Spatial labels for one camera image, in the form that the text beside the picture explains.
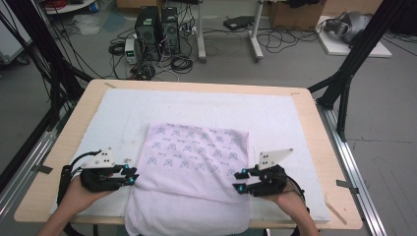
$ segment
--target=white towel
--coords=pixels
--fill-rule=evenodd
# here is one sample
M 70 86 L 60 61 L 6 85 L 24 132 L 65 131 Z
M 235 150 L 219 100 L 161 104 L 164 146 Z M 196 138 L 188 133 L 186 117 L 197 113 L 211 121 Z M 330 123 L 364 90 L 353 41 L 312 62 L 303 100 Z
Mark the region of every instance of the white towel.
M 141 174 L 126 208 L 130 235 L 225 235 L 249 226 L 248 196 L 234 173 L 247 168 L 248 133 L 151 124 Z

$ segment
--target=black metal frame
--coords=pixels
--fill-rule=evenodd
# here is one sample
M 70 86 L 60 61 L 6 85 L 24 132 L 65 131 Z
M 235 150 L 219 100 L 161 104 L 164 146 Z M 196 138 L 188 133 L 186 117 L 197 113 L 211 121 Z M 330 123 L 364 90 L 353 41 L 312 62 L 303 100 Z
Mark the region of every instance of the black metal frame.
M 50 131 L 59 122 L 59 113 L 64 102 L 68 100 L 77 102 L 82 96 L 84 89 L 81 87 L 76 77 L 86 82 L 92 80 L 91 76 L 74 67 L 65 59 L 58 45 L 55 43 L 55 40 L 49 33 L 44 19 L 30 0 L 5 1 L 27 31 L 32 42 L 37 46 L 37 49 L 47 63 L 47 68 L 36 63 L 39 60 L 39 57 L 33 52 L 30 46 L 27 45 L 20 34 L 7 24 L 7 20 L 4 18 L 3 13 L 1 13 L 0 21 L 33 59 L 35 62 L 34 64 L 42 77 L 50 83 L 49 96 L 51 107 L 30 134 L 24 145 L 7 165 L 5 170 L 0 174 L 0 193 L 6 188 L 16 171 L 25 161 L 42 133 L 44 131 Z
M 346 113 L 352 79 L 407 1 L 409 0 L 384 0 L 338 71 L 308 88 L 313 93 L 328 87 L 323 96 L 317 99 L 317 104 L 324 109 L 333 109 L 334 103 L 340 97 L 336 129 L 344 142 L 346 142 Z

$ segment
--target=wooden table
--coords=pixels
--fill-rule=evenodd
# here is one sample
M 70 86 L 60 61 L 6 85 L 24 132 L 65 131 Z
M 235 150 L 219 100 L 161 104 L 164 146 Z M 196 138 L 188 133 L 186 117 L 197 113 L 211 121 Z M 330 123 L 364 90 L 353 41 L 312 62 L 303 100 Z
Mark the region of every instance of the wooden table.
M 190 83 L 94 80 L 89 83 L 44 165 L 53 168 L 49 174 L 38 173 L 15 213 L 21 222 L 45 222 L 58 192 L 62 166 L 74 156 L 104 93 L 108 89 L 149 89 L 269 94 L 292 96 L 299 120 L 324 191 L 330 221 L 318 224 L 321 229 L 359 229 L 362 220 L 349 189 L 336 186 L 345 180 L 322 123 L 314 99 L 305 88 L 275 88 Z M 75 223 L 124 224 L 123 217 L 76 216 Z M 252 220 L 250 227 L 287 228 L 293 224 Z

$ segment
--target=floor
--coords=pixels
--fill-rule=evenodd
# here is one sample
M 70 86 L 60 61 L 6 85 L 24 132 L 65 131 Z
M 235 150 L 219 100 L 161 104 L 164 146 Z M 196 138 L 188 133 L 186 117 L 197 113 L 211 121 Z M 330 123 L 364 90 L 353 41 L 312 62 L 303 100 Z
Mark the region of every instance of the floor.
M 89 66 L 101 77 L 114 79 L 110 66 L 108 46 L 111 39 L 133 27 L 134 21 L 127 13 L 114 9 L 112 1 L 104 3 L 100 12 L 94 14 L 101 26 L 97 35 L 70 36 L 73 47 Z M 90 14 L 88 10 L 76 14 Z M 74 16 L 64 14 L 64 24 Z M 224 29 L 225 17 L 208 19 L 206 26 Z M 263 18 L 261 27 L 268 28 L 268 19 Z M 190 36 L 194 61 L 188 74 L 160 73 L 155 81 L 234 84 L 271 87 L 307 88 L 336 72 L 343 56 L 328 56 L 319 41 L 298 41 L 279 53 L 267 52 L 265 59 L 255 63 L 246 34 L 206 34 L 207 62 L 197 60 L 197 43 Z M 417 44 L 398 39 L 390 41 L 417 53 Z M 260 38 L 267 44 L 268 38 Z M 382 40 L 392 53 L 389 59 L 368 58 L 356 74 L 350 90 L 347 112 L 346 138 L 366 182 L 369 193 L 384 224 L 387 235 L 417 235 L 417 189 L 413 176 L 417 170 L 417 67 L 416 55 Z M 277 46 L 272 37 L 269 46 Z M 183 50 L 189 48 L 183 43 Z M 75 63 L 71 51 L 70 58 Z M 120 78 L 129 77 L 129 68 L 124 58 L 116 67 Z M 83 67 L 94 77 L 90 69 Z M 313 94 L 320 97 L 322 91 Z M 15 155 L 35 125 L 49 107 L 48 97 L 41 76 L 33 63 L 23 66 L 13 63 L 0 71 L 0 171 Z M 21 193 L 5 218 L 0 222 L 2 235 L 33 235 L 41 226 L 34 223 L 19 223 L 13 219 L 14 210 L 24 196 Z M 90 234 L 87 225 L 78 225 L 81 231 Z M 116 227 L 100 226 L 101 235 L 116 235 Z M 272 235 L 289 235 L 288 231 L 272 230 Z M 355 231 L 324 230 L 323 235 L 369 235 L 366 227 Z

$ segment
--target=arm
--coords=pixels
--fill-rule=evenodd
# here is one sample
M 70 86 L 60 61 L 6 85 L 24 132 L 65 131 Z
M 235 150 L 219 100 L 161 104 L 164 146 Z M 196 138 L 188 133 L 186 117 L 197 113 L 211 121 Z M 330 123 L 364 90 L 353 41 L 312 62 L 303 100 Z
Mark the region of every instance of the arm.
M 49 217 L 36 236 L 59 236 L 65 225 L 74 215 L 87 209 L 96 200 L 110 193 L 92 193 L 82 186 L 80 176 L 74 177 L 61 204 Z
M 291 184 L 287 184 L 282 194 L 266 196 L 264 199 L 273 201 L 288 214 L 297 224 L 302 236 L 320 235 L 313 218 Z

